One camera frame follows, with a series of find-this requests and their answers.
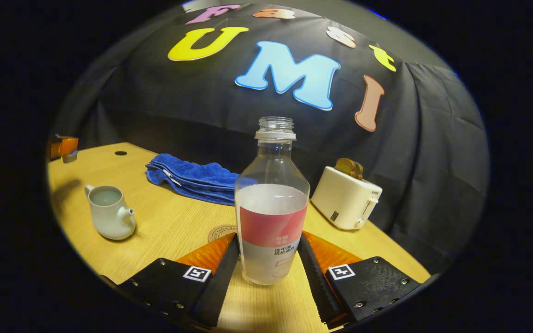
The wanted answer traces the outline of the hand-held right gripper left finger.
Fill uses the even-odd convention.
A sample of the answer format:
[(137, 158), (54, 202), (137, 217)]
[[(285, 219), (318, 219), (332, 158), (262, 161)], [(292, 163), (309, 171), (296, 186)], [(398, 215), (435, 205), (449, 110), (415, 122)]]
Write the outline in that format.
[(155, 259), (122, 283), (102, 280), (178, 324), (209, 330), (218, 324), (238, 257), (238, 238), (230, 233), (178, 260)]

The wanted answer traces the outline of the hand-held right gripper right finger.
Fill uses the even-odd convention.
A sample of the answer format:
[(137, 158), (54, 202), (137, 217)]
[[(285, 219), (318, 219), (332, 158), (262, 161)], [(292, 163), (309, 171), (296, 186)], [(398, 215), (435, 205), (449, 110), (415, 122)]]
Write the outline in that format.
[(421, 286), (382, 257), (360, 259), (306, 231), (297, 251), (319, 318), (328, 329), (370, 321)]

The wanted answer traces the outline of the round cork coaster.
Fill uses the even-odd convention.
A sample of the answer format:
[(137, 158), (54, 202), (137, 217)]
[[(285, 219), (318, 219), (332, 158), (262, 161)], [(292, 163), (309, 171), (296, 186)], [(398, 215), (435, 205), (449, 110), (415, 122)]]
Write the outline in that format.
[(213, 242), (215, 240), (218, 240), (218, 238), (221, 238), (223, 236), (226, 236), (228, 234), (232, 234), (237, 232), (237, 226), (236, 225), (219, 225), (215, 228), (211, 229), (208, 237), (207, 242)]

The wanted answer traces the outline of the white ceramic teacup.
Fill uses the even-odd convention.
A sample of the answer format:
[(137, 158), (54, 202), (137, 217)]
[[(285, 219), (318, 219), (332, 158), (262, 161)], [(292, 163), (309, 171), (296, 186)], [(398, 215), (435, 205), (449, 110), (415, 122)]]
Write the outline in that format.
[(135, 209), (129, 207), (119, 188), (86, 185), (84, 192), (90, 206), (93, 227), (101, 236), (121, 241), (134, 234)]

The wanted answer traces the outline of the clear water bottle pink label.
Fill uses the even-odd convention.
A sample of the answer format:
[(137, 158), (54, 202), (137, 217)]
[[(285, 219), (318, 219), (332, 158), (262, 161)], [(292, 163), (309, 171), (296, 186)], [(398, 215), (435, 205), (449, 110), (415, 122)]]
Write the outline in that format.
[(302, 237), (310, 185), (291, 158), (293, 127), (290, 118), (260, 118), (256, 158), (235, 181), (243, 274), (260, 285), (287, 276)]

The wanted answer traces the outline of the white toaster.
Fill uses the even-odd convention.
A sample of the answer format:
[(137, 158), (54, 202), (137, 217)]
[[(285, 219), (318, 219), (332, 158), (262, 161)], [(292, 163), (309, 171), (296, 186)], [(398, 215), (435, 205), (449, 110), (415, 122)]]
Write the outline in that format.
[(310, 200), (338, 229), (358, 230), (368, 221), (382, 192), (376, 184), (327, 166)]

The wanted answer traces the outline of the black backdrop cloth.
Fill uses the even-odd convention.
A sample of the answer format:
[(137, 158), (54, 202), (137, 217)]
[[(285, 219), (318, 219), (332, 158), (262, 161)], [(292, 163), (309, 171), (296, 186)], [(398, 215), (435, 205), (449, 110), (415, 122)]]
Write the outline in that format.
[(81, 150), (129, 142), (241, 173), (261, 117), (288, 117), (316, 191), (350, 158), (382, 188), (370, 218), (436, 274), (472, 237), (489, 189), (487, 134), (459, 76), (422, 42), (357, 6), (339, 13), (223, 0), (163, 13), (77, 80), (53, 131)]

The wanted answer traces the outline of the folded blue towel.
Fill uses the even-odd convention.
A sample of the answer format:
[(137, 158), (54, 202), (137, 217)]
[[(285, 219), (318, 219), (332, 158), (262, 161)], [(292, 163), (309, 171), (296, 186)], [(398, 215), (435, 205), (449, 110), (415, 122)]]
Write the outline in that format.
[(158, 154), (145, 167), (146, 177), (154, 185), (168, 184), (182, 196), (234, 206), (234, 183), (239, 175), (215, 162), (200, 165)]

